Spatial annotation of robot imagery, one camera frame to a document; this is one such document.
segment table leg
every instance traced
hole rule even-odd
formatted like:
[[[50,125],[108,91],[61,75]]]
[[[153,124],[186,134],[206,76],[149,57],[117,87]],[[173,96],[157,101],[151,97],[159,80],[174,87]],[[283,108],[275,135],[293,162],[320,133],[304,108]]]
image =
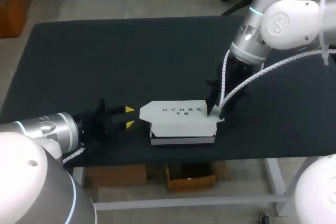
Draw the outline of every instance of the table leg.
[[[284,194],[286,191],[281,171],[276,158],[264,159],[268,178],[274,194]]]

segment black table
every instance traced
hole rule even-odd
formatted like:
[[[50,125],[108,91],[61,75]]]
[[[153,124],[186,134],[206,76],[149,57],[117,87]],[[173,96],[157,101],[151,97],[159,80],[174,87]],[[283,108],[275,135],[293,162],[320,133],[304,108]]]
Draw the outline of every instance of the black table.
[[[153,100],[202,100],[206,79],[241,17],[90,20],[38,24],[18,65],[0,122]],[[293,55],[272,52],[267,65]],[[249,85],[218,125],[212,146],[151,146],[137,121],[118,140],[68,166],[320,156],[336,153],[336,67],[319,56],[292,62]]]

